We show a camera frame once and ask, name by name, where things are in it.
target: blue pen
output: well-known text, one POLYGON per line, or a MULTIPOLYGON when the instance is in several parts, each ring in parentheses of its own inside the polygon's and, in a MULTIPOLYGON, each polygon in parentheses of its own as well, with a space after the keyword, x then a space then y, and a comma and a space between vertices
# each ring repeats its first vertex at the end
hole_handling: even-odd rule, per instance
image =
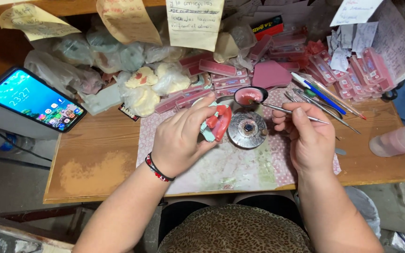
POLYGON ((306 79, 300 77, 298 74, 292 72, 292 76, 296 79, 296 81, 300 82, 304 87, 310 89, 313 93, 317 94, 322 100, 326 101, 330 106, 334 107, 335 110, 339 111, 341 114, 346 115, 345 110, 340 108, 336 103, 332 102, 328 97, 326 97, 323 93, 319 90, 315 89, 310 82, 306 79))

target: black bracelet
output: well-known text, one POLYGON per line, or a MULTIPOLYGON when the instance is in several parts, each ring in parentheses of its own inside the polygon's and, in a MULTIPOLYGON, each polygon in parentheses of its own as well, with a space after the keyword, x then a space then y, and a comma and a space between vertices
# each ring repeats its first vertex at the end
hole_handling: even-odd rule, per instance
POLYGON ((156 165, 153 162, 153 159, 151 158, 151 152, 146 156, 145 162, 146 162, 146 164, 148 164, 151 171, 154 172, 160 180, 162 180, 164 182, 168 182, 168 181, 174 181, 174 179, 176 178, 176 177, 173 177, 173 178, 167 177, 162 172, 160 172, 159 169, 157 169, 156 165))

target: paper mat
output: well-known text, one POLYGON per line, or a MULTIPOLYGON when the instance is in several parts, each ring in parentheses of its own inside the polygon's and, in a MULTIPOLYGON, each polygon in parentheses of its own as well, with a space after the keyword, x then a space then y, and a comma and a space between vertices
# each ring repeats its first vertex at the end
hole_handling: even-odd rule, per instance
MULTIPOLYGON (((270 92, 269 104, 281 106, 289 102, 284 96, 295 85, 270 92)), ((290 161, 290 139, 277 133, 271 121, 271 109, 262 108, 269 134, 264 143, 250 150, 234 146, 227 134, 223 143, 207 152, 188 171, 179 175, 166 194, 200 192, 211 190, 272 190, 297 181, 297 174, 290 161)), ((174 115, 172 111, 153 114, 141 119, 137 166, 151 152, 157 126, 174 115)), ((337 156, 334 156, 334 173, 341 171, 337 156)))

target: phone screen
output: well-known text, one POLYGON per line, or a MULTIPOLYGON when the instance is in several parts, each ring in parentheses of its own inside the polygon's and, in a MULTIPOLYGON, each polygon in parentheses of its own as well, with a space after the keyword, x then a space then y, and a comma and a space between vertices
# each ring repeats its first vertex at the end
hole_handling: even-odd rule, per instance
POLYGON ((15 71, 1 82, 0 104, 59 130, 72 125, 84 112, 22 70, 15 71))

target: plastic bottle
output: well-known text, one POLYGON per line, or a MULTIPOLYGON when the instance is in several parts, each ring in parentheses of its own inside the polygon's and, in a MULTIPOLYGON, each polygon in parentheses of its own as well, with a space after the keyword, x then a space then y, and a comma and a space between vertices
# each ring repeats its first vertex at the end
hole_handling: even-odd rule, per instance
POLYGON ((15 154, 23 152, 21 149, 14 147, 13 144, 16 144, 17 146, 27 149, 29 151, 31 151, 34 148, 35 140, 32 138, 17 136, 3 131, 0 131, 0 134, 5 135, 9 140, 12 141, 12 143, 9 143, 8 141, 0 137, 0 150, 2 151, 15 154))
POLYGON ((374 137, 369 147, 371 152, 380 157, 405 153, 405 127, 374 137))

